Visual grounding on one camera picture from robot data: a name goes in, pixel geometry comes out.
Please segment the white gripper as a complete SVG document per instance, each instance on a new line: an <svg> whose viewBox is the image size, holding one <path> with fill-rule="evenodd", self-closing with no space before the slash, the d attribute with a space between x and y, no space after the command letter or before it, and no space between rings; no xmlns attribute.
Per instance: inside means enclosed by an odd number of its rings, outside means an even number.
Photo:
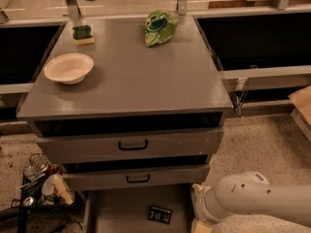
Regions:
<svg viewBox="0 0 311 233"><path fill-rule="evenodd" d="M217 219L208 211L205 203L205 195L210 186L194 183L191 187L194 190L193 207L196 217L205 223L216 224L218 222ZM212 228L201 221L194 220L192 222L190 233L212 233Z"/></svg>

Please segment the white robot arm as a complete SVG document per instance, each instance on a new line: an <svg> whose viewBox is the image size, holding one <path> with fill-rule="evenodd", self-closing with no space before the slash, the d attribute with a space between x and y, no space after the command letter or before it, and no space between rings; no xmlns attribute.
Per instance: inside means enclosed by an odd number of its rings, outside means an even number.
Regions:
<svg viewBox="0 0 311 233"><path fill-rule="evenodd" d="M225 176L213 186L194 183L195 217L217 224L236 216L265 215L311 226L311 185L272 185L259 172Z"/></svg>

